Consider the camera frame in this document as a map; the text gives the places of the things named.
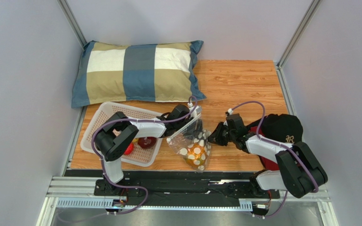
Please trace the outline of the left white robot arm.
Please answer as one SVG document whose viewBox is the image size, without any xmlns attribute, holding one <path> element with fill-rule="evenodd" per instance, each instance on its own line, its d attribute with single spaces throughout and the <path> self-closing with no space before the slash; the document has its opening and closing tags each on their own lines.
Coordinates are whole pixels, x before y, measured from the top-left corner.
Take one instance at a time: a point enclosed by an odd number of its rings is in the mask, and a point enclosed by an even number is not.
<svg viewBox="0 0 362 226">
<path fill-rule="evenodd" d="M 153 119 L 135 119 L 123 112 L 114 113 L 95 130 L 91 147 L 99 156 L 103 176 L 116 185 L 123 179 L 121 157 L 135 138 L 164 138 L 173 135 L 191 120 L 197 105 L 177 105 L 169 114 Z"/>
</svg>

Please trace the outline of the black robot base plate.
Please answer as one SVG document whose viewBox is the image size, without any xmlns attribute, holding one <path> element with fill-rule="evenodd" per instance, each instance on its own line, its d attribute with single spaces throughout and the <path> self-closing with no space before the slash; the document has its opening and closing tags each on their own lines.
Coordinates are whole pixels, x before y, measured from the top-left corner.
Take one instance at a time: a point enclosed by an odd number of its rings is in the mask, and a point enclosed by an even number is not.
<svg viewBox="0 0 362 226">
<path fill-rule="evenodd" d="M 206 171 L 124 171 L 119 184 L 128 189 L 114 187 L 103 179 L 103 172 L 95 169 L 72 169 L 66 177 L 93 177 L 93 195 L 121 196 L 126 204 L 236 206 L 240 199 L 258 199 L 263 202 L 280 198 L 275 190 L 255 190 L 250 183 L 252 172 Z"/>
</svg>

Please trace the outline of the fake orange pineapple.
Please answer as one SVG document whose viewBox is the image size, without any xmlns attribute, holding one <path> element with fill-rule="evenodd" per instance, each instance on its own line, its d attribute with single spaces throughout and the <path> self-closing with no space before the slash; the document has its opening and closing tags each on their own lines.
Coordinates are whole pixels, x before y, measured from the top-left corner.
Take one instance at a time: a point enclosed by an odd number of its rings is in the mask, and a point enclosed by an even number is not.
<svg viewBox="0 0 362 226">
<path fill-rule="evenodd" d="M 185 162 L 194 170 L 204 171 L 209 160 L 206 148 L 198 143 L 187 146 L 180 150 Z"/>
</svg>

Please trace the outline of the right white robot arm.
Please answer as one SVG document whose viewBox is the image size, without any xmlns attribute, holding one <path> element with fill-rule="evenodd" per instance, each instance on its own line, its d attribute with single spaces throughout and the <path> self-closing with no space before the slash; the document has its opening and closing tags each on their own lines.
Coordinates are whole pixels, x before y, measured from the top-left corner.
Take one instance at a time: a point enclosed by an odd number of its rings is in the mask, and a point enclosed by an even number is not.
<svg viewBox="0 0 362 226">
<path fill-rule="evenodd" d="M 239 114 L 220 122 L 208 141 L 219 146 L 232 142 L 237 149 L 264 157 L 277 164 L 277 170 L 265 169 L 255 173 L 250 181 L 255 190 L 285 190 L 301 198 L 316 193 L 329 178 L 308 144 L 300 141 L 283 143 L 260 134 L 260 121 L 246 126 Z"/>
</svg>

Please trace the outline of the fake red strawberry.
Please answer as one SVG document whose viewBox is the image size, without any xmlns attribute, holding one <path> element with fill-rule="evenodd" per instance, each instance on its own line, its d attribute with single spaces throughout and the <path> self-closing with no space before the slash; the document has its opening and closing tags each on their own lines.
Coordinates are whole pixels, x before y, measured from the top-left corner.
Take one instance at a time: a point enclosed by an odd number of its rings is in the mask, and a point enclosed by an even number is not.
<svg viewBox="0 0 362 226">
<path fill-rule="evenodd" d="M 124 155 L 130 155 L 133 150 L 135 148 L 135 144 L 134 143 L 130 143 L 129 146 L 127 147 L 127 149 L 124 152 Z"/>
</svg>

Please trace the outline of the clear zip top bag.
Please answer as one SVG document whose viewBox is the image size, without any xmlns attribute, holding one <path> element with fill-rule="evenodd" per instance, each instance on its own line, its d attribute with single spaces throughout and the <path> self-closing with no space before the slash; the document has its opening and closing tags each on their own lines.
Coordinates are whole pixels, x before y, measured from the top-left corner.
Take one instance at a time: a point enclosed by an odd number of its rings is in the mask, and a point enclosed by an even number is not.
<svg viewBox="0 0 362 226">
<path fill-rule="evenodd" d="M 197 107 L 189 122 L 166 139 L 169 147 L 197 172 L 207 169 L 212 149 L 208 143 L 211 132 L 204 128 L 201 112 Z"/>
</svg>

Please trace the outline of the fake purple plum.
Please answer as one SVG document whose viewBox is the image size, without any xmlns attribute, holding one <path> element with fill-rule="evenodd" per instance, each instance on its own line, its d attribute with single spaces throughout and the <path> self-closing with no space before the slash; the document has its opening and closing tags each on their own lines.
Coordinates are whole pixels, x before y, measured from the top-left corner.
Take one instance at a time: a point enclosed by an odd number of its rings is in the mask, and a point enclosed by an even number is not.
<svg viewBox="0 0 362 226">
<path fill-rule="evenodd" d="M 138 146 L 140 146 L 142 149 L 150 149 L 154 147 L 156 143 L 156 137 L 140 137 L 137 142 Z"/>
</svg>

